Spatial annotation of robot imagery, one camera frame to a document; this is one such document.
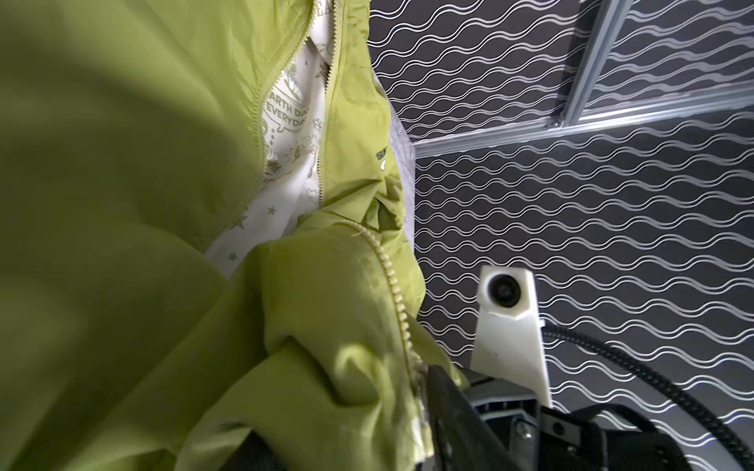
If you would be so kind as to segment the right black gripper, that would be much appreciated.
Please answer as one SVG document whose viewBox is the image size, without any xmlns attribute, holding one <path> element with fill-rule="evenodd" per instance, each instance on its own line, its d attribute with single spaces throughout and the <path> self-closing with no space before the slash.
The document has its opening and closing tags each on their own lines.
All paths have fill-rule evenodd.
<svg viewBox="0 0 754 471">
<path fill-rule="evenodd" d="M 503 379 L 465 371 L 465 395 L 503 447 L 483 470 L 689 470 L 679 445 L 647 418 L 601 403 L 563 413 Z"/>
</svg>

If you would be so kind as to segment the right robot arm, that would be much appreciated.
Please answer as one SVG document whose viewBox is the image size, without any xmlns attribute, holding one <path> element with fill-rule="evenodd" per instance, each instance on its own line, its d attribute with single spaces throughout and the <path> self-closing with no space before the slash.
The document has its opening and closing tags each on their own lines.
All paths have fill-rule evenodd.
<svg viewBox="0 0 754 471">
<path fill-rule="evenodd" d="M 701 425 L 743 470 L 753 467 L 750 447 L 699 400 L 644 363 L 579 332 L 554 326 L 549 340 L 567 341 L 626 370 Z M 618 403 L 597 403 L 563 413 L 547 408 L 526 388 L 470 373 L 467 398 L 502 443 L 514 470 L 687 470 L 677 442 L 641 413 Z"/>
</svg>

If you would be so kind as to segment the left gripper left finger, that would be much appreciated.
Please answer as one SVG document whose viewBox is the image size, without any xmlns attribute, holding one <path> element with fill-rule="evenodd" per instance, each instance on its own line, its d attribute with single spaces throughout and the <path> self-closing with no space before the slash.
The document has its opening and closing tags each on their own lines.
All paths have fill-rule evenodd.
<svg viewBox="0 0 754 471">
<path fill-rule="evenodd" d="M 286 467 L 267 443 L 251 432 L 220 467 L 221 471 L 285 471 Z"/>
</svg>

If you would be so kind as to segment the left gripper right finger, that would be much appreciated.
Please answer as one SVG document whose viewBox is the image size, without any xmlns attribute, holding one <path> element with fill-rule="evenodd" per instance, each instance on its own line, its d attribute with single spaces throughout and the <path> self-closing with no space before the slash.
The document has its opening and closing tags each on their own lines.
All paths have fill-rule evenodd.
<svg viewBox="0 0 754 471">
<path fill-rule="evenodd" d="M 428 367 L 426 394 L 436 470 L 518 470 L 444 368 Z"/>
</svg>

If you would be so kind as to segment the green zip-up jacket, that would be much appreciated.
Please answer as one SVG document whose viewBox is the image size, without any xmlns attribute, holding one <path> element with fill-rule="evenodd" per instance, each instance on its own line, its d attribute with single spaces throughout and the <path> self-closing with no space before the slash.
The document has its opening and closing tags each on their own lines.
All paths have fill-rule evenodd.
<svg viewBox="0 0 754 471">
<path fill-rule="evenodd" d="M 1 466 L 434 455 L 366 1 L 1 5 Z"/>
</svg>

